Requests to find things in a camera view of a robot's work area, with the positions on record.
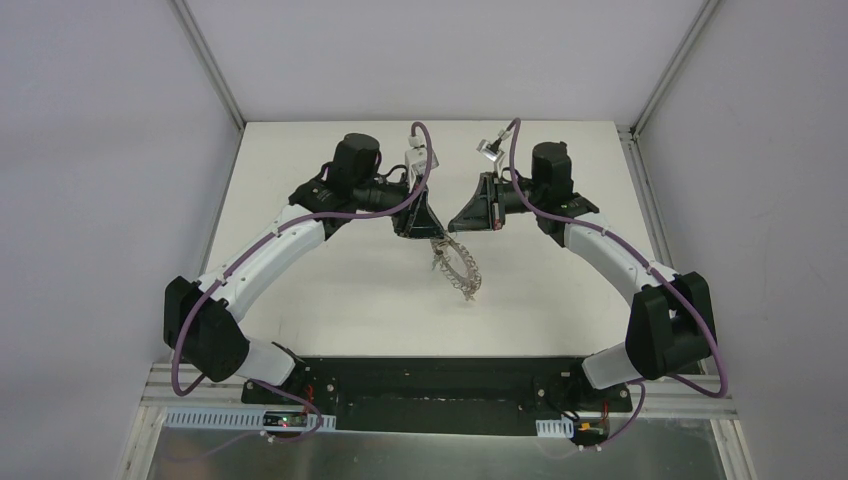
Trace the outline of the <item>metal disc with keyrings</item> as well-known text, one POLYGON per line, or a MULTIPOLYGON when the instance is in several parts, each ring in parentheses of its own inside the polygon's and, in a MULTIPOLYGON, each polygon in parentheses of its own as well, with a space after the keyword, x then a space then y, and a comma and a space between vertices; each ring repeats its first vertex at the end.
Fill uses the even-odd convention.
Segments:
POLYGON ((482 275, 473 255, 450 236, 430 240, 431 269, 438 270, 466 301, 473 301, 482 286, 482 275))

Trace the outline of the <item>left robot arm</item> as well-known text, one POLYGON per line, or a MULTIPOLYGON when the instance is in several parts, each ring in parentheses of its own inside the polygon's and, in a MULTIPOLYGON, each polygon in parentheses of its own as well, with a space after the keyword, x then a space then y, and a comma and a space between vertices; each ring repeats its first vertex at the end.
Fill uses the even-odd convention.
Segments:
POLYGON ((425 203, 437 161, 430 134, 420 122, 411 127, 409 150, 392 182, 379 168, 378 140, 348 133, 319 173, 299 185, 276 217, 238 253, 196 280, 177 276, 164 290, 163 339, 173 349, 172 385, 180 396, 179 364, 186 361, 203 380, 233 376, 266 383, 281 404, 297 402, 305 378, 295 371, 288 349, 246 336, 239 323, 253 303, 289 267, 354 221, 389 217, 399 236, 402 220, 425 203))

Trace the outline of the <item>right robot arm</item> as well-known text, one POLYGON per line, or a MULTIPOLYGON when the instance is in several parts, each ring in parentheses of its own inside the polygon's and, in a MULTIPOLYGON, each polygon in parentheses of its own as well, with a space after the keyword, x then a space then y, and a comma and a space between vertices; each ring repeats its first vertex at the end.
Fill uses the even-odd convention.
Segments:
POLYGON ((543 234, 585 260, 624 298, 630 307, 624 341, 586 357, 567 384, 572 404, 590 410, 605 400, 608 387, 670 376, 709 357, 715 325, 706 280, 652 263, 624 242, 598 207, 575 191, 571 173, 566 143, 539 143, 530 177, 481 174, 448 229, 497 231, 507 216, 531 212, 543 234))

